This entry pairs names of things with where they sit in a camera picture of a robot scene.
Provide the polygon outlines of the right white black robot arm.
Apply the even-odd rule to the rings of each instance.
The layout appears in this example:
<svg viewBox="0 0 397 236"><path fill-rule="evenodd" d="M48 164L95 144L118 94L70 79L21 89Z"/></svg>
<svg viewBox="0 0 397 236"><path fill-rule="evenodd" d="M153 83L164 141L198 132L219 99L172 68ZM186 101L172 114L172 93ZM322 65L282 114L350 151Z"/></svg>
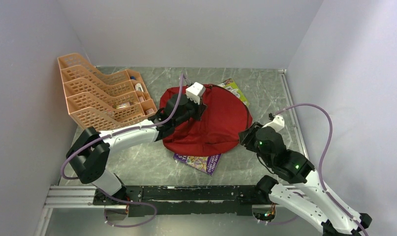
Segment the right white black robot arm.
<svg viewBox="0 0 397 236"><path fill-rule="evenodd" d="M325 236L360 236L371 225L372 217L347 205L332 189L321 182L319 172L301 153L290 150L272 123L253 123L239 133L240 145L256 153L280 179L302 191L306 200L270 176L255 186L255 198L286 207L313 225Z"/></svg>

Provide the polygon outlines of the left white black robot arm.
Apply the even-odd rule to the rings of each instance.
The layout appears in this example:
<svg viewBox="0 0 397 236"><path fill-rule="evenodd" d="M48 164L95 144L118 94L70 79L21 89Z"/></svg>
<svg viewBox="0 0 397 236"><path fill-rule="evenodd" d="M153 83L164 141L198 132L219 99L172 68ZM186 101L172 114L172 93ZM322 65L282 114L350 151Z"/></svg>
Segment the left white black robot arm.
<svg viewBox="0 0 397 236"><path fill-rule="evenodd" d="M201 95L177 93L155 115L138 124L109 131L86 128L66 154L61 174L66 178L64 169L69 164L76 179L96 186L111 203L118 205L126 199L126 187L106 170L110 153L167 138L186 121L199 119L205 109Z"/></svg>

